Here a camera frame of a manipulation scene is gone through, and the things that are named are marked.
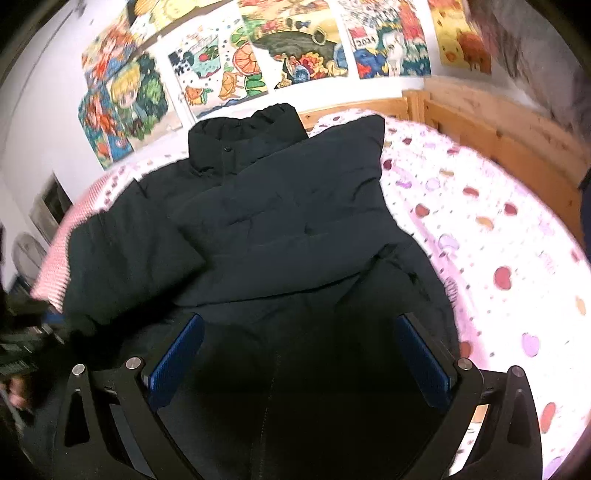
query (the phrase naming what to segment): folded sleeve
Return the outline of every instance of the folded sleeve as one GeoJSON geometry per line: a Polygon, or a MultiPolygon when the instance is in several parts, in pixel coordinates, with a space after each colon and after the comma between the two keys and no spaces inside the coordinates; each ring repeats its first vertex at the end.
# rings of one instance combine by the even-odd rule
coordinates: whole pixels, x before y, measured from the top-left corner
{"type": "Polygon", "coordinates": [[[97,324],[112,323],[204,265],[199,252],[132,182],[108,212],[72,232],[66,322],[92,335],[97,324]]]}

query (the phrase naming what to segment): wooden headboard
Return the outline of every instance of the wooden headboard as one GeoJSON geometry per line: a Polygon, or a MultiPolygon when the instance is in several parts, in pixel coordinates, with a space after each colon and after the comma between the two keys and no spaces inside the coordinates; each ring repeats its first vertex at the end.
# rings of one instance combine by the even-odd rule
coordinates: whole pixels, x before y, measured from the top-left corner
{"type": "MultiPolygon", "coordinates": [[[[442,93],[444,90],[439,79],[436,82],[435,79],[426,79],[425,88],[405,90],[400,98],[343,103],[307,111],[300,114],[300,119],[305,129],[310,130],[324,115],[362,108],[429,125],[460,145],[490,158],[520,180],[583,245],[581,194],[577,187],[591,160],[585,148],[572,135],[550,120],[507,99],[499,99],[509,105],[505,109],[482,109],[475,104],[474,89],[466,94],[456,87],[450,89],[449,96],[446,96],[442,93]],[[436,90],[436,95],[429,89],[436,90]],[[462,105],[472,105],[472,112],[466,112],[467,107],[458,108],[462,105]],[[516,121],[521,121],[519,128],[515,126],[516,121]],[[531,128],[532,122],[538,126],[537,129],[531,128]],[[540,138],[545,138],[545,143],[542,144],[540,138]]],[[[489,103],[491,97],[496,98],[490,93],[482,93],[482,99],[489,103]]]]}

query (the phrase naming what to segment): black jacket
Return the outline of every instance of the black jacket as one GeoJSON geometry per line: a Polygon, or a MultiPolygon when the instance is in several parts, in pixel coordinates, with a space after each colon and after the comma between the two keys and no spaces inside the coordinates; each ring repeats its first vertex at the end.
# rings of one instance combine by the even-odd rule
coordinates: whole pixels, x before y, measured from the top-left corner
{"type": "Polygon", "coordinates": [[[376,115],[308,139],[289,105],[202,121],[188,159],[72,233],[72,326],[116,325],[149,299],[206,321],[160,411],[205,478],[395,478],[436,428],[391,320],[414,312],[455,355],[457,332],[384,202],[383,140],[376,115]]]}

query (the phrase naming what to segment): white wall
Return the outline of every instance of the white wall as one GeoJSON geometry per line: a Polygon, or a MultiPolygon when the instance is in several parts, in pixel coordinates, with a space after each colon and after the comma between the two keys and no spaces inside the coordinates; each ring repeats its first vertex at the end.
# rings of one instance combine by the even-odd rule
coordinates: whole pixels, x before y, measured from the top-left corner
{"type": "MultiPolygon", "coordinates": [[[[329,2],[337,13],[339,7],[336,0],[329,2]]],[[[70,1],[35,35],[0,89],[0,170],[23,212],[30,211],[36,195],[52,172],[55,172],[72,201],[102,174],[78,121],[78,105],[86,92],[80,55],[121,12],[125,3],[125,0],[88,0],[86,11],[79,18],[75,12],[72,13],[76,1],[70,1]]],[[[439,61],[427,0],[415,0],[415,5],[431,53],[433,74],[482,80],[499,86],[515,99],[530,102],[498,65],[493,65],[491,76],[443,67],[439,61]]],[[[336,16],[341,38],[348,41],[342,20],[336,16]]],[[[346,49],[349,77],[273,90],[263,97],[218,110],[211,116],[245,116],[278,102],[289,102],[303,111],[347,101],[397,97],[403,89],[421,88],[423,85],[422,79],[409,77],[359,80],[353,54],[349,50],[346,49]]],[[[158,54],[159,57],[161,55],[166,61],[165,52],[158,54]]],[[[158,140],[128,159],[134,155],[144,157],[186,149],[187,130],[193,125],[193,120],[182,114],[178,102],[180,87],[174,75],[170,80],[167,86],[183,120],[184,130],[158,140]]]]}
{"type": "Polygon", "coordinates": [[[17,271],[12,263],[12,243],[21,232],[29,232],[27,220],[19,210],[0,174],[0,223],[4,225],[4,245],[2,246],[2,286],[8,288],[17,271]]]}

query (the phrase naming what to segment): poster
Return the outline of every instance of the poster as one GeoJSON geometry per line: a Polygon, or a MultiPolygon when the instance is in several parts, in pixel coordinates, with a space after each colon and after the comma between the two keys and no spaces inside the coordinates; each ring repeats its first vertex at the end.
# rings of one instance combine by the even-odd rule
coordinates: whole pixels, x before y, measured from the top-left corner
{"type": "Polygon", "coordinates": [[[491,73],[491,56],[468,25],[460,0],[428,0],[443,65],[491,73]]]}
{"type": "Polygon", "coordinates": [[[431,75],[412,0],[339,0],[359,78],[431,75]]]}
{"type": "Polygon", "coordinates": [[[275,88],[348,73],[336,21],[324,0],[238,0],[252,44],[275,62],[275,88]]]}
{"type": "Polygon", "coordinates": [[[163,42],[195,118],[267,92],[234,4],[187,21],[163,42]]]}
{"type": "Polygon", "coordinates": [[[127,11],[131,33],[142,44],[172,22],[195,8],[203,8],[219,0],[129,0],[127,11]]]}
{"type": "Polygon", "coordinates": [[[105,169],[182,126],[148,53],[89,92],[80,104],[79,119],[105,169]]]}
{"type": "Polygon", "coordinates": [[[130,30],[127,10],[123,10],[82,54],[86,83],[93,89],[112,77],[138,47],[130,30]]]}

